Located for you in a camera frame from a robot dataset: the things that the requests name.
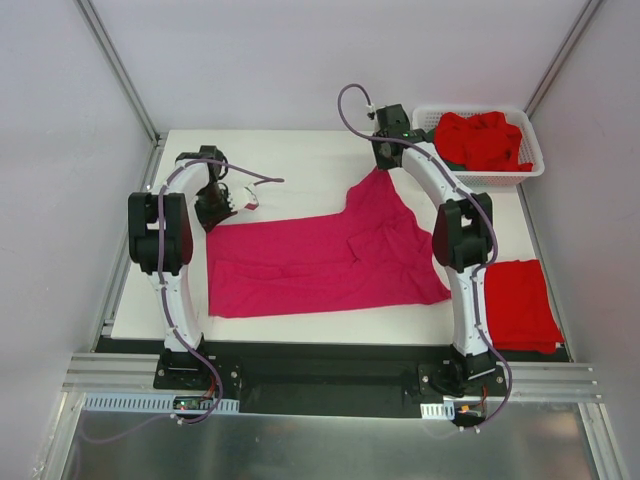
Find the white plastic laundry basket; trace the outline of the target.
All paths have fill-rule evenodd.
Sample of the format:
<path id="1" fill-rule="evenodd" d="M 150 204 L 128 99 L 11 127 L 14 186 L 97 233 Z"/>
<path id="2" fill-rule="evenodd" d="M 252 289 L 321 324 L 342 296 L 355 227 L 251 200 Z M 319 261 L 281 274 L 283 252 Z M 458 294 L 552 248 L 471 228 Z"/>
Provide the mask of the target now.
<path id="1" fill-rule="evenodd" d="M 513 107 L 420 106 L 412 126 L 464 184 L 512 187 L 544 173 L 541 148 L 527 115 Z"/>

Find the pink t shirt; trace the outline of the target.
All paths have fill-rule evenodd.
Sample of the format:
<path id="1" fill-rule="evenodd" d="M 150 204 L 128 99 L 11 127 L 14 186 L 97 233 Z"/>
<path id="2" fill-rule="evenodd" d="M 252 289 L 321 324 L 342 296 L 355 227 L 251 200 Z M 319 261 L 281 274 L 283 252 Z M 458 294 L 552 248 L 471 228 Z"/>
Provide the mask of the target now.
<path id="1" fill-rule="evenodd" d="M 433 305 L 450 299 L 432 236 L 374 169 L 343 211 L 216 227 L 206 238 L 208 312 L 249 318 Z"/>

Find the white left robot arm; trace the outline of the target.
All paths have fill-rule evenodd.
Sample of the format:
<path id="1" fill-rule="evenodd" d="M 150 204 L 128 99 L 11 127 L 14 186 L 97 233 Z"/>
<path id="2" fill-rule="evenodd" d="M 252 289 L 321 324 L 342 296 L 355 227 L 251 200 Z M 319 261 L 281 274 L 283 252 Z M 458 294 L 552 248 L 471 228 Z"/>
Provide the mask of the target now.
<path id="1" fill-rule="evenodd" d="M 205 359 L 205 341 L 189 290 L 189 264 L 194 233 L 210 233 L 232 217 L 224 153 L 212 145 L 183 152 L 174 169 L 152 191 L 128 198 L 129 256 L 158 298 L 165 327 L 153 387 L 203 390 L 206 398 L 219 390 L 219 381 Z"/>

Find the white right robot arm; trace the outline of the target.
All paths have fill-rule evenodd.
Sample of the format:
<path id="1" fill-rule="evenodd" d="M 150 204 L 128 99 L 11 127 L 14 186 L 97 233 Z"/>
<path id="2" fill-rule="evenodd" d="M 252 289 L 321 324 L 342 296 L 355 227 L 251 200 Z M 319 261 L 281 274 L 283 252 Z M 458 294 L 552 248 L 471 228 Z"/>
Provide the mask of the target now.
<path id="1" fill-rule="evenodd" d="M 403 169 L 437 210 L 432 251 L 448 278 L 454 334 L 451 359 L 429 375 L 429 384 L 443 395 L 473 394 L 496 368 L 484 283 L 486 269 L 496 259 L 492 199 L 459 180 L 426 141 L 426 133 L 411 127 L 401 105 L 370 107 L 368 117 L 375 122 L 371 144 L 377 166 Z"/>

